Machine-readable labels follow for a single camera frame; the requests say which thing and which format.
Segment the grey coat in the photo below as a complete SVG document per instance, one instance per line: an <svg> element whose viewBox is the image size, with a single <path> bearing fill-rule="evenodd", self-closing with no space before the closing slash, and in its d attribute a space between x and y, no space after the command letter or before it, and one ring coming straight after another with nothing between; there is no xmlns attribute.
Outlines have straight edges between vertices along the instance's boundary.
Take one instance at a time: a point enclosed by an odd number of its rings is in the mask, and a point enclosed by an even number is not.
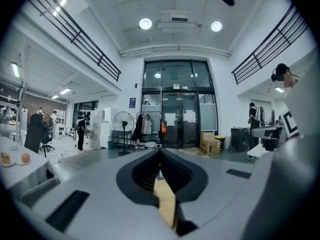
<svg viewBox="0 0 320 240"><path fill-rule="evenodd" d="M141 133L143 135L150 135L152 133L152 120L148 113L142 116Z"/></svg>

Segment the black glass door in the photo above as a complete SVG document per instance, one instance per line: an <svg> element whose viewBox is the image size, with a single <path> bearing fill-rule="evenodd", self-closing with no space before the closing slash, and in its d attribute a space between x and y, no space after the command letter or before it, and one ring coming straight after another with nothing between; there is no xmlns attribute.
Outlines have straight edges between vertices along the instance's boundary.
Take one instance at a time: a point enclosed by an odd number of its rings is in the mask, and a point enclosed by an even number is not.
<svg viewBox="0 0 320 240"><path fill-rule="evenodd" d="M146 61L141 91L140 112L161 112L166 126L164 147L195 148L201 132L219 132L214 83L206 61ZM186 110L196 112L196 122L183 120ZM175 126L167 126L165 113L176 113Z"/></svg>

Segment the table with white tablecloth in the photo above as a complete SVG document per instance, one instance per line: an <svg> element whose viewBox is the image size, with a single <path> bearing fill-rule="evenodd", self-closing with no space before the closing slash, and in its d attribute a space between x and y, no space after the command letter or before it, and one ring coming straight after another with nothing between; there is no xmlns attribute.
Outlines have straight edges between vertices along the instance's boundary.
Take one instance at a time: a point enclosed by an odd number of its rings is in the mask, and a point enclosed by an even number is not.
<svg viewBox="0 0 320 240"><path fill-rule="evenodd" d="M19 145L18 151L10 151L12 145ZM3 167L1 153L10 155L11 163L15 162L15 165ZM21 159L21 155L24 153L30 155L31 162L26 165L17 165L16 160ZM54 171L47 158L9 138L0 137L0 180L12 196L19 197L53 176Z"/></svg>

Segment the white storage cabinets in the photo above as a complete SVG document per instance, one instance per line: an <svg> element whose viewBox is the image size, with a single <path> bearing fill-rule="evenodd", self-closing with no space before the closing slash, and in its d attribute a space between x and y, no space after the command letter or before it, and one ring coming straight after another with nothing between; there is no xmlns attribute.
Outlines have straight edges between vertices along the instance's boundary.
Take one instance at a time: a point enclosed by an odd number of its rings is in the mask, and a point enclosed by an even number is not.
<svg viewBox="0 0 320 240"><path fill-rule="evenodd" d="M89 121L89 138L93 150L108 148L108 142L112 141L113 118L116 115L115 108L106 107L103 110L91 110Z"/></svg>

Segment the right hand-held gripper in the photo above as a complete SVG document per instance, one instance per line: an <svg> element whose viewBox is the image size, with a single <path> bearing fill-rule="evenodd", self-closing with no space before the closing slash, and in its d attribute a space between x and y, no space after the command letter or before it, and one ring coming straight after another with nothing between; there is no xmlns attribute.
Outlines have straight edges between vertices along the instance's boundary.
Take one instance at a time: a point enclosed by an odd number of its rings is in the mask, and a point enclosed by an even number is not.
<svg viewBox="0 0 320 240"><path fill-rule="evenodd" d="M252 129L250 135L261 140L266 151L274 151L278 144L300 136L298 126L289 110L279 115L275 126Z"/></svg>

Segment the round wooden table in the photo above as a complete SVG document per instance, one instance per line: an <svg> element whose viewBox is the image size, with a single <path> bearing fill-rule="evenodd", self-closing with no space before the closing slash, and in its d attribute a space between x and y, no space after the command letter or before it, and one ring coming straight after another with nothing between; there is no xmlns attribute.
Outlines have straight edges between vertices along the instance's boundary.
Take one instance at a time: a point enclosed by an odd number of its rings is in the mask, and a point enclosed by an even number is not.
<svg viewBox="0 0 320 240"><path fill-rule="evenodd" d="M176 196L165 179L155 179L153 194L159 199L159 213L165 222L175 230Z"/></svg>

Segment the white shelving unit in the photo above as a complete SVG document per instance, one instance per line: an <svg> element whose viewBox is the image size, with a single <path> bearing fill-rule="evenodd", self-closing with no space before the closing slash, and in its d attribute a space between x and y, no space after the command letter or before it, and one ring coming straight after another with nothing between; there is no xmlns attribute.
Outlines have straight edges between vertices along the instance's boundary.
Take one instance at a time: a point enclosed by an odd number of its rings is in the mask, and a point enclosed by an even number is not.
<svg viewBox="0 0 320 240"><path fill-rule="evenodd" d="M23 81L17 99L0 94L0 137L12 138L24 145L27 136L28 109L24 107L27 85Z"/></svg>

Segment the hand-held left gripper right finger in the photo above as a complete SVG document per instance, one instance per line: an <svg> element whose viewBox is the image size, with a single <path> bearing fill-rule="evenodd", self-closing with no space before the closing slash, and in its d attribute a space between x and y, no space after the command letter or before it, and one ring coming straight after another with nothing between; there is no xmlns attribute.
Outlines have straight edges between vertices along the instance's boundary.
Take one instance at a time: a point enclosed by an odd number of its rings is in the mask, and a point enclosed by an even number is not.
<svg viewBox="0 0 320 240"><path fill-rule="evenodd" d="M175 195L176 216L192 229L179 237L165 226L161 240L242 240L273 157L247 164L162 148L161 171Z"/></svg>

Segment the black bin with yellow lid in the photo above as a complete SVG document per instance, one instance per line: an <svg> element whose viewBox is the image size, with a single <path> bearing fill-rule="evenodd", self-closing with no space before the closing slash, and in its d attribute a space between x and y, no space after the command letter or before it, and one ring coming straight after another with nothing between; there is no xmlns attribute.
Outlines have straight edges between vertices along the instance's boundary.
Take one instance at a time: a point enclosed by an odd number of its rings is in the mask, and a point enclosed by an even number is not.
<svg viewBox="0 0 320 240"><path fill-rule="evenodd" d="M216 135L215 139L220 141L220 151L223 151L225 148L226 137L222 135Z"/></svg>

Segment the black clothes rack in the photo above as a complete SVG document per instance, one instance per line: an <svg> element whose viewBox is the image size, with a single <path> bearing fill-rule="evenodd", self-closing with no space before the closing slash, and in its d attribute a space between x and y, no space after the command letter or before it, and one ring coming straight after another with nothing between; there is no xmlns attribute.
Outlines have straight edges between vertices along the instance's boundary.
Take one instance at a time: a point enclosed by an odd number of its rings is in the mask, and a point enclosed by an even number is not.
<svg viewBox="0 0 320 240"><path fill-rule="evenodd" d="M134 129L136 128L136 122L139 115L149 114L152 122L152 133L151 134L143 134L141 141L134 142L135 149L152 149L152 148L161 148L164 146L164 137L165 134L161 132L161 122L162 114L160 111L140 111L136 115L136 121L134 125Z"/></svg>

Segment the grey chair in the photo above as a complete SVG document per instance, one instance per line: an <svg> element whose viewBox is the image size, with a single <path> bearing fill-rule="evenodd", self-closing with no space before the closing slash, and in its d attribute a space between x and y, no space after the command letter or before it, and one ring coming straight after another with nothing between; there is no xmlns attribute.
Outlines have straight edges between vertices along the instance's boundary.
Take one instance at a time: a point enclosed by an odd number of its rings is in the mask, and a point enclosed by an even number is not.
<svg viewBox="0 0 320 240"><path fill-rule="evenodd" d="M58 186L60 181L57 178L50 178L47 181L33 187L32 189L25 192L20 197L20 202L29 208L32 208L35 203L46 193L51 191L53 188Z"/></svg>

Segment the black balcony railing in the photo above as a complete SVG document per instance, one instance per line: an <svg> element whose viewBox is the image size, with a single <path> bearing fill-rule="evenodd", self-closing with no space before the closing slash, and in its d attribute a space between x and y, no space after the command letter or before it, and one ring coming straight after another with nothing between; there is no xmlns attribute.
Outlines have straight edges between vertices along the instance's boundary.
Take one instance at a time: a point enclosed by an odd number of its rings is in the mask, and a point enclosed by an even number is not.
<svg viewBox="0 0 320 240"><path fill-rule="evenodd" d="M112 60L100 49L81 26L72 18L58 0L27 0L68 41L91 59L111 78L118 81L122 73Z"/></svg>
<svg viewBox="0 0 320 240"><path fill-rule="evenodd" d="M231 73L237 85L264 68L300 38L308 29L308 24L291 4L280 21Z"/></svg>

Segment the black office chair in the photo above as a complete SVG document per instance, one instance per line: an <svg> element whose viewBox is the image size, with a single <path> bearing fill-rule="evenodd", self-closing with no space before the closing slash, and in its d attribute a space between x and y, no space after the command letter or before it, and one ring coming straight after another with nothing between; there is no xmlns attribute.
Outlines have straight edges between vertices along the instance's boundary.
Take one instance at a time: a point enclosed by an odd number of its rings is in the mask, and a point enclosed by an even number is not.
<svg viewBox="0 0 320 240"><path fill-rule="evenodd" d="M53 120L49 117L49 122L44 120L41 114L33 114L30 117L30 122L27 125L27 133L25 137L24 147L39 153L39 150L43 150L44 157L47 157L49 149L55 150L55 148L49 143L53 140Z"/></svg>

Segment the black coat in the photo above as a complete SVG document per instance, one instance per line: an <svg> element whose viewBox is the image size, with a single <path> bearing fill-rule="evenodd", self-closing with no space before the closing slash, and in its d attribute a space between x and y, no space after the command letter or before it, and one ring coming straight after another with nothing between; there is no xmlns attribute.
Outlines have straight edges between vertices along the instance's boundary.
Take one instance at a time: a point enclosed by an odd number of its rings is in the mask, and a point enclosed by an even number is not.
<svg viewBox="0 0 320 240"><path fill-rule="evenodd" d="M136 120L135 129L133 131L132 138L131 138L132 141L134 142L142 141L142 138L143 138L142 126L143 126L143 115L140 114Z"/></svg>

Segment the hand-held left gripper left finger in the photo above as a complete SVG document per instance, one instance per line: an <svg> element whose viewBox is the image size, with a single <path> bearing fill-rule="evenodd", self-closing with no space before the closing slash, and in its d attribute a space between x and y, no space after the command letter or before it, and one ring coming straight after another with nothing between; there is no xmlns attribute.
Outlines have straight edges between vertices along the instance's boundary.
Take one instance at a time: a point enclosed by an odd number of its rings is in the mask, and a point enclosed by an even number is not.
<svg viewBox="0 0 320 240"><path fill-rule="evenodd" d="M15 203L46 240L175 240L159 199L135 181L136 166L156 150L94 163L42 196L33 207Z"/></svg>

